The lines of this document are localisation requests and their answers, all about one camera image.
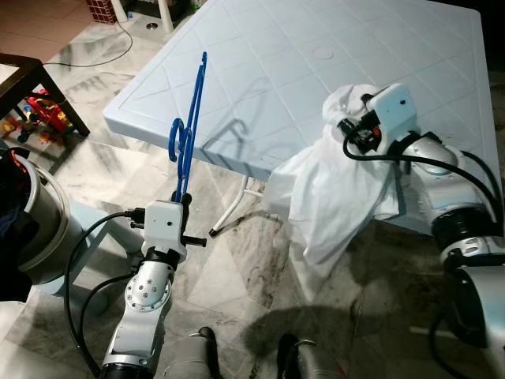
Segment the blue plastic hanger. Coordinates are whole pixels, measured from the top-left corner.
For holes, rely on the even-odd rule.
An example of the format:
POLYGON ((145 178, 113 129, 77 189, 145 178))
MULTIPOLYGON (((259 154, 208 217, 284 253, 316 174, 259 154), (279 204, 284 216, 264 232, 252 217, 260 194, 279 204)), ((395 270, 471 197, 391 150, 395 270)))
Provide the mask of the blue plastic hanger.
POLYGON ((167 142, 167 155, 170 162, 177 164, 177 184, 174 188, 172 201, 181 203, 187 193, 190 181, 190 170, 193 161, 193 151, 196 144, 200 106, 203 96, 204 79, 207 69, 207 53, 202 53, 201 64, 193 88, 193 97, 189 106, 189 113, 184 122, 181 117, 174 119, 170 127, 169 142, 167 142))

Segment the navy blue garment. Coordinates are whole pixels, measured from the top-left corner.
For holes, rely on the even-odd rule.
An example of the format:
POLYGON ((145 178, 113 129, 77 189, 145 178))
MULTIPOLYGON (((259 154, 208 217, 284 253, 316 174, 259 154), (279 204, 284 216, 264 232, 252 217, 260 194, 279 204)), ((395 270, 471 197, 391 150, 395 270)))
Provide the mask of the navy blue garment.
POLYGON ((30 179, 18 156, 26 158, 28 150, 0 148, 0 301, 25 302, 32 278, 19 270, 18 254, 30 238, 21 237, 16 223, 28 204, 30 179))

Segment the light blue folding table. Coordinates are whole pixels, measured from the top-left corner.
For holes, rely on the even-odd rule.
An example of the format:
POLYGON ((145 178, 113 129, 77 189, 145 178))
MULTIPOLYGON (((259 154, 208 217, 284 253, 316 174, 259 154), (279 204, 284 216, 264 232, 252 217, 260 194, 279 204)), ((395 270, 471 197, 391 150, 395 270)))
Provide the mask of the light blue folding table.
POLYGON ((481 16, 429 0, 207 0, 104 108, 113 133, 169 144, 206 64, 193 156, 266 180, 321 136, 344 85, 409 88, 422 131, 498 167, 481 16))

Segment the grey robot left leg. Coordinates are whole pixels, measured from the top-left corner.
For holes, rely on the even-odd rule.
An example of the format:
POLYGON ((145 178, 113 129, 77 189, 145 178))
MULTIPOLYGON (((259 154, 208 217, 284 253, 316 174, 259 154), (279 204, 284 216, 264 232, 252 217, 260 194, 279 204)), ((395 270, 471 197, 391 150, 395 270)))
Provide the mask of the grey robot left leg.
POLYGON ((177 356, 162 369, 159 379, 223 379, 213 329, 202 326, 181 340, 177 356))

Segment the colourful plastic toy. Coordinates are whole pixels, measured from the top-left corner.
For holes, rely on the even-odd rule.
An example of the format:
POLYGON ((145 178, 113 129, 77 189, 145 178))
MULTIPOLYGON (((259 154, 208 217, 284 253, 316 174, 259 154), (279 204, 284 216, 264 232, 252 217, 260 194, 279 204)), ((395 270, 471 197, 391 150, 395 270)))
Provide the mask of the colourful plastic toy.
POLYGON ((39 138, 46 147, 55 144, 65 147, 65 137, 73 130, 73 123, 61 106, 48 99, 48 91, 40 89, 16 105, 13 112, 0 119, 0 134, 7 138, 14 134, 19 144, 25 144, 32 136, 39 138))

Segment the white plastic stool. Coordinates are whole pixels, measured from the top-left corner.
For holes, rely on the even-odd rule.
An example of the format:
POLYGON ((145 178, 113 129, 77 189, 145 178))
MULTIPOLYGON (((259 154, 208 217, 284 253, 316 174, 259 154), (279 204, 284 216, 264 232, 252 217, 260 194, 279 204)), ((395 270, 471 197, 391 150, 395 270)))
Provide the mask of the white plastic stool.
POLYGON ((176 0, 109 0, 117 22, 129 21, 129 12, 159 18, 159 26, 167 35, 174 31, 173 9, 176 0))

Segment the dark wooden side table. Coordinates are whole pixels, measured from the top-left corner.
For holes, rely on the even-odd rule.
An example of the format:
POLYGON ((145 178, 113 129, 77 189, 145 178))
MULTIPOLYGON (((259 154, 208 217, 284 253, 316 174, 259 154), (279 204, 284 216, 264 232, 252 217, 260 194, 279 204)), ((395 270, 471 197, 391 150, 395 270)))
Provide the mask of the dark wooden side table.
POLYGON ((82 137, 87 137, 91 131, 80 119, 69 99, 62 94, 60 86, 54 82, 51 75, 44 69, 43 62, 27 55, 0 53, 0 66, 13 66, 15 71, 3 82, 0 82, 0 120, 14 111, 20 101, 26 97, 40 97, 54 101, 61 106, 66 117, 82 137))

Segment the red lattice basket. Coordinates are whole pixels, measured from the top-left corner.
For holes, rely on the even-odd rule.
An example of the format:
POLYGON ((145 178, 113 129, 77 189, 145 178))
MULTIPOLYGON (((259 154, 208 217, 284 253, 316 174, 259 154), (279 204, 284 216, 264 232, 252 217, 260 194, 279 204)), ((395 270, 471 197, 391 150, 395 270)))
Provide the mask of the red lattice basket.
POLYGON ((117 22, 112 0, 83 0, 94 22, 115 24, 117 22))

